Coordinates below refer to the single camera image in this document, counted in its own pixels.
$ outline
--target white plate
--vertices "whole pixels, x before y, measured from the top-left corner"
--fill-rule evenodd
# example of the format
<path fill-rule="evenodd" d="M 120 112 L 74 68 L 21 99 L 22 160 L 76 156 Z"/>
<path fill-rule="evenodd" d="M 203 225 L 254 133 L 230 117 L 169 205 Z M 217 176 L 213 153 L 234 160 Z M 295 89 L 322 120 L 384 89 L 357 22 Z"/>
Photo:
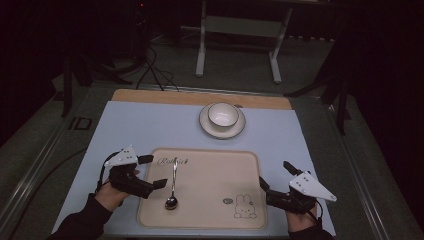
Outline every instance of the white plate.
<path fill-rule="evenodd" d="M 238 107 L 236 107 L 239 114 L 238 121 L 232 127 L 229 127 L 228 129 L 224 130 L 223 128 L 214 125 L 209 120 L 208 111 L 212 105 L 213 103 L 207 105 L 206 107 L 202 109 L 202 111 L 200 111 L 199 120 L 203 130 L 205 130 L 207 133 L 209 133 L 213 137 L 216 137 L 219 139 L 232 138 L 237 136 L 239 133 L 243 131 L 244 126 L 246 125 L 246 118 L 244 117 L 243 112 Z"/>

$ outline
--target spoon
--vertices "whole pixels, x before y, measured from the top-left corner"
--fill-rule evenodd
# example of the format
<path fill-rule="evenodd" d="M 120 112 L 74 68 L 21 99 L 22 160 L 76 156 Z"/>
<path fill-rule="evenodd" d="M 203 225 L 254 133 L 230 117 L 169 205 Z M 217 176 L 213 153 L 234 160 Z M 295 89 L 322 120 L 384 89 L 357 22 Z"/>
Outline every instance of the spoon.
<path fill-rule="evenodd" d="M 166 200 L 165 208 L 166 210 L 174 210 L 177 208 L 178 200 L 174 196 L 175 191 L 175 178 L 177 177 L 177 158 L 174 159 L 174 172 L 172 174 L 172 193 L 171 196 Z"/>

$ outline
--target tray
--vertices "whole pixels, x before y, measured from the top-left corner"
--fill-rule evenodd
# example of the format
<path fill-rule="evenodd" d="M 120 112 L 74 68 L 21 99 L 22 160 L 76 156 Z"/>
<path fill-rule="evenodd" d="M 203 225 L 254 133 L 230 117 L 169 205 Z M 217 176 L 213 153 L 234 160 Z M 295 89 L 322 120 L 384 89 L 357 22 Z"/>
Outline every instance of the tray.
<path fill-rule="evenodd" d="M 248 151 L 159 148 L 153 151 L 146 181 L 167 178 L 165 188 L 141 199 L 138 221 L 149 228 L 261 229 L 266 226 L 265 194 L 259 186 L 257 156 Z M 172 167 L 177 158 L 175 197 Z"/>

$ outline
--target human hand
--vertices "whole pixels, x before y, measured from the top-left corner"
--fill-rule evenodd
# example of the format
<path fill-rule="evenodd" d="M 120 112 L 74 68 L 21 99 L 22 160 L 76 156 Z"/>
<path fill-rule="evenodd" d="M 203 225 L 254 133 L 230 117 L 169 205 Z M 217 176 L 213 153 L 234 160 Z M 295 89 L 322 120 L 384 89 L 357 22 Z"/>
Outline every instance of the human hand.
<path fill-rule="evenodd" d="M 317 204 L 311 209 L 311 213 L 317 216 Z M 315 226 L 316 222 L 308 213 L 297 214 L 286 211 L 289 232 L 297 232 Z"/>
<path fill-rule="evenodd" d="M 137 175 L 140 171 L 135 170 L 134 174 Z M 97 192 L 94 197 L 104 208 L 113 212 L 122 201 L 124 201 L 130 194 L 126 192 L 121 192 L 118 189 L 112 187 L 112 184 L 106 180 L 100 190 Z"/>

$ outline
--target bowl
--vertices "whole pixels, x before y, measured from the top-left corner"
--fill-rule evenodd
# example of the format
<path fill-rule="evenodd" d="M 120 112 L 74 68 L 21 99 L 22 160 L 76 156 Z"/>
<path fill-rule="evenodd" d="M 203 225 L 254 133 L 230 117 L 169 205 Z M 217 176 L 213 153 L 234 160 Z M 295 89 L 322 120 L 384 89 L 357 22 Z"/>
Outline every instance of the bowl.
<path fill-rule="evenodd" d="M 209 108 L 208 117 L 213 124 L 228 128 L 237 122 L 239 114 L 236 107 L 231 104 L 215 103 Z"/>

